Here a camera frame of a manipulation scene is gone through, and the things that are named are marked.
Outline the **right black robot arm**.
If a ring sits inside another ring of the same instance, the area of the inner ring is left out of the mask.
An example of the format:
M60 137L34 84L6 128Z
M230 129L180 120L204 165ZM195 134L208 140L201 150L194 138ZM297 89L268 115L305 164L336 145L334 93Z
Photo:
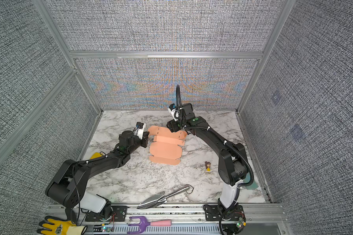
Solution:
M220 219L229 220L237 207L241 187L251 186L254 172L248 162L242 144L234 144L216 132L208 122L195 116L192 104L172 103L168 107L173 119L167 123L171 132L184 130L203 140L218 156L218 173L224 182L223 190L218 199Z

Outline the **pink paper box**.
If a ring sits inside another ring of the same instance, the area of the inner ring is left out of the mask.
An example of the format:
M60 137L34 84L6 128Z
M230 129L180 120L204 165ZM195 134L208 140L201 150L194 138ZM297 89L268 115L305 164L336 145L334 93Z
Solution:
M154 141L150 145L150 161L158 164L178 165L185 145L186 131L171 132L166 127L151 126L148 131Z

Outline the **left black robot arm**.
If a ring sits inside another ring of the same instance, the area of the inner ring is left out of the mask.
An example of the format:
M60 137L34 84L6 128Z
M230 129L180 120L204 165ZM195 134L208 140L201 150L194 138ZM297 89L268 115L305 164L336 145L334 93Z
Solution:
M149 132L145 128L146 124L138 122L134 130L122 132L119 143L108 154L84 161L66 160L47 186L46 196L63 205L67 218L74 223L79 219L79 215L73 212L75 206L89 211L97 220L111 220L114 217L111 202L87 192L87 183L98 174L123 167L134 151L139 147L146 148Z

